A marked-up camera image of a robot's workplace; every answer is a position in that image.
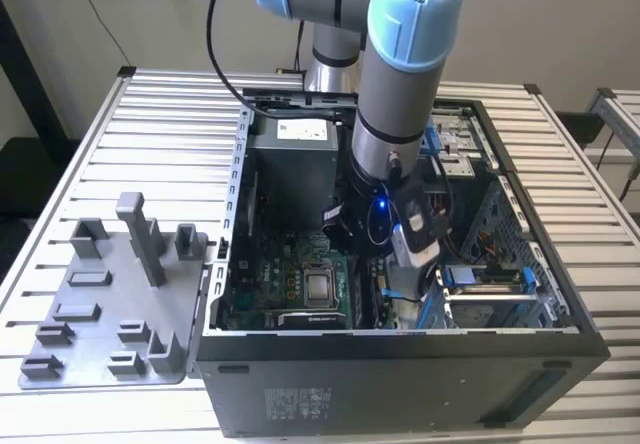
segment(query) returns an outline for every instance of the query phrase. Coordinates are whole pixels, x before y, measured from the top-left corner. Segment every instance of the slotted aluminum surface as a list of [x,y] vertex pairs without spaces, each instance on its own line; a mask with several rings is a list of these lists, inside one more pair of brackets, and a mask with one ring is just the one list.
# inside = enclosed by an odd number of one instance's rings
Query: slotted aluminum surface
[[[286,76],[238,75],[233,82],[301,85]],[[640,231],[540,96],[522,86],[471,83],[443,83],[439,94],[483,101],[612,358],[522,432],[295,442],[639,442]],[[238,109],[208,74],[139,70],[116,82],[0,287],[0,437],[59,443],[222,440],[200,380],[44,393],[21,391],[17,383],[35,323],[46,315],[71,259],[67,239],[74,219],[99,216],[108,219],[108,229],[121,230],[113,203],[123,190],[141,190],[145,213],[158,217],[162,228],[195,221],[216,234]]]

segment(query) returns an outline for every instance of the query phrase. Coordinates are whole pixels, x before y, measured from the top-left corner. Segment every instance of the black cable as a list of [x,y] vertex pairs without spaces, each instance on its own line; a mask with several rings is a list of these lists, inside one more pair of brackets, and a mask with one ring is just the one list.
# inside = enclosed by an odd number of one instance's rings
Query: black cable
[[620,194],[620,199],[619,199],[620,202],[624,201],[624,198],[627,197],[627,194],[629,193],[629,188],[631,187],[632,182],[633,181],[631,179],[627,179],[627,183],[624,185],[624,189],[622,189],[622,194]]
[[304,35],[304,21],[300,21],[298,25],[298,41],[296,43],[296,55],[293,59],[293,70],[300,72],[300,46],[302,45],[302,36]]
[[244,96],[242,94],[240,94],[235,87],[233,87],[233,85],[229,82],[229,79],[227,79],[227,77],[224,75],[224,72],[222,72],[222,69],[220,68],[220,65],[218,64],[218,61],[216,60],[215,54],[213,52],[213,38],[212,38],[212,27],[213,27],[213,11],[215,9],[216,6],[216,1],[217,0],[210,0],[209,1],[209,10],[207,11],[207,52],[209,53],[209,59],[211,60],[211,64],[213,65],[213,68],[216,71],[216,74],[218,75],[218,78],[220,79],[220,81],[222,81],[222,83],[224,84],[224,86],[227,88],[227,90],[233,94],[233,96],[240,101],[240,103],[242,105],[244,105],[245,107],[249,108],[251,111],[253,111],[255,114],[260,115],[260,116],[264,116],[264,117],[269,117],[269,118],[274,118],[274,119],[309,119],[309,118],[316,118],[316,119],[326,119],[326,120],[330,120],[330,121],[336,121],[337,119],[337,114],[335,111],[328,111],[328,112],[318,112],[318,111],[308,111],[308,112],[304,112],[304,111],[299,111],[297,114],[296,113],[290,113],[290,112],[286,112],[286,113],[277,113],[277,112],[267,112],[267,111],[263,111],[262,109],[258,109],[254,104],[252,104],[251,102],[249,102],[247,99],[244,98]]
[[598,165],[596,166],[596,171],[600,170],[600,164],[602,164],[602,160],[604,159],[604,155],[607,153],[607,149],[609,149],[609,144],[611,144],[611,141],[613,141],[613,136],[615,135],[615,133],[613,131],[611,131],[611,135],[609,136],[609,139],[607,140],[607,143],[604,145],[604,149],[602,149],[602,154],[600,154],[600,159],[598,159]]
[[480,253],[480,255],[476,258],[476,260],[473,261],[473,265],[475,266],[478,262],[480,262],[480,259],[482,259],[487,254],[489,254],[489,252],[485,249],[485,251]]
[[92,0],[87,0],[89,1],[89,5],[91,6],[91,8],[93,9],[93,12],[95,13],[96,17],[98,18],[98,21],[100,22],[100,24],[102,24],[102,27],[104,28],[105,31],[107,31],[107,34],[109,34],[109,37],[111,37],[111,40],[113,41],[113,43],[118,47],[118,49],[120,50],[120,54],[122,54],[122,57],[124,57],[124,60],[127,62],[127,64],[130,66],[131,65],[131,61],[129,60],[129,58],[127,57],[127,55],[125,54],[124,50],[122,49],[122,46],[120,45],[120,43],[118,42],[118,40],[113,36],[113,34],[111,33],[111,31],[109,30],[109,28],[107,27],[107,25],[104,23],[104,21],[102,20],[102,18],[100,17],[100,14],[98,13],[98,10],[96,9],[96,6],[93,4]]
[[407,301],[410,302],[411,304],[420,304],[422,301],[420,299],[409,299],[408,297],[393,297],[393,296],[387,296],[389,299],[394,299],[396,301]]
[[449,216],[449,221],[453,219],[453,212],[455,210],[454,202],[453,202],[453,190],[451,189],[451,183],[449,182],[449,178],[447,177],[447,173],[444,172],[444,166],[442,165],[442,161],[440,160],[440,156],[436,154],[433,156],[433,159],[436,161],[436,165],[438,166],[438,170],[440,171],[440,176],[444,182],[444,187],[447,190],[447,200],[449,201],[449,208],[447,209],[447,216]]

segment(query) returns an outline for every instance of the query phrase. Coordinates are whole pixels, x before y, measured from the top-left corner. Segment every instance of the white wall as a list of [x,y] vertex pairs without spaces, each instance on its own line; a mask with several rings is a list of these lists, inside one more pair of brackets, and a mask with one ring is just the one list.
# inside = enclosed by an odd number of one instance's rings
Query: white wall
[[[4,2],[61,120],[81,135],[123,64],[117,48],[86,0]],[[210,69],[208,0],[94,2],[135,65]],[[291,66],[296,23],[257,8],[254,0],[221,0],[219,6],[215,43],[224,68]],[[445,78],[535,82],[556,108],[583,110],[596,87],[640,89],[638,9],[640,0],[465,0]]]
[[36,131],[22,108],[9,79],[0,69],[0,149],[12,137],[35,136]]

